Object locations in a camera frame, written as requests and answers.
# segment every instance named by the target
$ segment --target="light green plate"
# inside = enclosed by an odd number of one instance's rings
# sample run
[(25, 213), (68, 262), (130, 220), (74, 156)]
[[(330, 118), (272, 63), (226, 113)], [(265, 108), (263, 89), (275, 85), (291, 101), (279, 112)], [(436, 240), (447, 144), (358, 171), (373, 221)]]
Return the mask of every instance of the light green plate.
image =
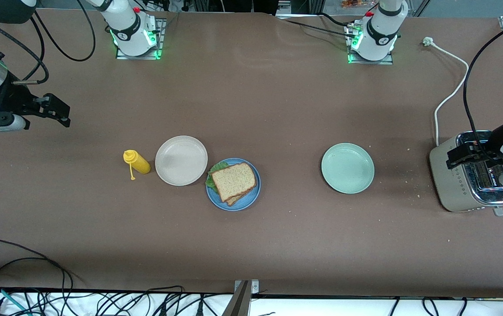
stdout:
[(349, 143), (336, 144), (323, 155), (322, 174), (335, 190), (355, 194), (372, 183), (374, 163), (361, 147)]

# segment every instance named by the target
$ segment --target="brown table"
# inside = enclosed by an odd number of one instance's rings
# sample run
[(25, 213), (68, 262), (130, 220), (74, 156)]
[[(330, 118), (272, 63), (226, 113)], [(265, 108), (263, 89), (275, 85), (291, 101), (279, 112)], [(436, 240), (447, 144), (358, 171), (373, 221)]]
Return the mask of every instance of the brown table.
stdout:
[[(80, 11), (40, 14), (69, 54), (89, 52)], [(162, 60), (117, 61), (103, 19), (90, 16), (93, 58), (72, 62), (48, 44), (50, 80), (30, 87), (67, 102), (71, 127), (33, 117), (29, 131), (0, 134), (0, 238), (44, 252), (83, 288), (229, 291), (255, 278), (270, 294), (503, 296), (503, 218), (444, 210), (428, 166), (433, 110), (463, 68), (420, 45), (432, 36), (470, 61), (499, 31), (495, 19), (408, 18), (394, 65), (370, 66), (348, 64), (339, 36), (265, 14), (180, 14)], [(39, 51), (30, 23), (3, 27)], [(34, 64), (3, 36), (0, 50), (18, 76)], [(479, 128), (503, 123), (503, 38), (476, 63), (468, 98)], [(443, 140), (468, 130), (460, 93), (440, 127)], [(130, 180), (124, 150), (153, 160), (177, 135), (199, 138), (210, 165), (252, 162), (255, 204), (219, 210), (204, 176), (186, 187), (155, 172)], [(321, 175), (340, 142), (374, 159), (361, 194), (335, 192)], [(0, 245), (0, 264), (23, 254)], [(58, 276), (23, 263), (0, 286), (59, 287)]]

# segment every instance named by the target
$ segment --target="plate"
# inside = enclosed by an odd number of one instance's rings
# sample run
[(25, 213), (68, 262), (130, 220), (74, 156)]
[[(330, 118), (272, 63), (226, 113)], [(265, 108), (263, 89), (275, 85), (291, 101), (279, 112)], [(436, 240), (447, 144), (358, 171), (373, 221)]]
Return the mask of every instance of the plate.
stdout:
[(186, 186), (203, 175), (208, 162), (203, 143), (191, 136), (176, 136), (157, 151), (156, 171), (165, 183)]
[(255, 174), (255, 180), (257, 181), (257, 185), (248, 194), (246, 194), (243, 198), (240, 198), (232, 206), (228, 206), (227, 203), (223, 203), (217, 192), (215, 192), (209, 187), (206, 187), (206, 194), (208, 194), (211, 202), (213, 202), (215, 206), (217, 206), (218, 208), (230, 212), (241, 211), (244, 208), (247, 208), (251, 204), (253, 204), (253, 202), (255, 202), (255, 200), (257, 199), (257, 196), (259, 196), (259, 191), (261, 190), (261, 177), (259, 177), (259, 172), (257, 172), (255, 166), (253, 166), (250, 162), (247, 162), (246, 160), (243, 160), (241, 158), (228, 158), (222, 160), (222, 162), (227, 162), (227, 164), (229, 164), (230, 166), (240, 164), (241, 162), (245, 162), (253, 170), (253, 173)]
[(355, 144), (336, 144), (323, 155), (322, 174), (335, 190), (355, 194), (372, 183), (374, 162), (368, 152)]

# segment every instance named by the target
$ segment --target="blue cable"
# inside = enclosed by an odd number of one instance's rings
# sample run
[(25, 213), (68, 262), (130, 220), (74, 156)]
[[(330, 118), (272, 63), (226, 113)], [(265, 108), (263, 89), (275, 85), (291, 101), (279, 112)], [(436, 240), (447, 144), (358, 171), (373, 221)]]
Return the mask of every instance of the blue cable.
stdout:
[(19, 302), (17, 302), (16, 300), (14, 300), (14, 298), (12, 298), (9, 294), (7, 294), (7, 292), (5, 292), (4, 290), (1, 290), (1, 292), (5, 296), (5, 298), (7, 298), (8, 300), (10, 300), (10, 302), (12, 302), (13, 304), (15, 304), (15, 306), (17, 306), (18, 308), (20, 308), (23, 312), (25, 310), (27, 310), (21, 304), (19, 304)]

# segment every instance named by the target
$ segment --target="white power cord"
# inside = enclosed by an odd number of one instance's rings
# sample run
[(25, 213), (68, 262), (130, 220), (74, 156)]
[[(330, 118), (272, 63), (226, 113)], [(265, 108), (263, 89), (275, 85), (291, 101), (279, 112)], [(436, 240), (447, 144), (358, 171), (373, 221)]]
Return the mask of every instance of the white power cord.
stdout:
[(426, 38), (424, 38), (423, 45), (424, 46), (432, 46), (434, 48), (437, 48), (438, 50), (440, 50), (441, 52), (444, 52), (448, 56), (456, 58), (457, 60), (462, 62), (462, 64), (464, 64), (464, 66), (466, 66), (466, 72), (464, 73), (464, 78), (462, 78), (462, 81), (460, 81), (460, 84), (458, 84), (458, 86), (456, 87), (456, 89), (454, 89), (454, 91), (450, 94), (450, 96), (448, 96), (444, 100), (442, 100), (442, 102), (440, 104), (438, 104), (437, 108), (434, 110), (434, 141), (435, 141), (436, 145), (438, 146), (440, 144), (438, 142), (438, 117), (437, 117), (437, 113), (440, 110), (441, 106), (443, 104), (445, 104), (448, 100), (450, 100), (450, 98), (452, 98), (458, 92), (458, 90), (460, 89), (462, 84), (464, 84), (464, 80), (466, 80), (466, 75), (468, 74), (468, 63), (465, 62), (464, 60), (462, 60), (462, 58), (459, 58), (458, 56), (455, 56), (455, 55), (451, 54), (450, 52), (447, 52), (446, 50), (443, 50), (442, 48), (437, 46), (435, 43), (433, 43), (433, 38), (430, 38), (428, 36)]

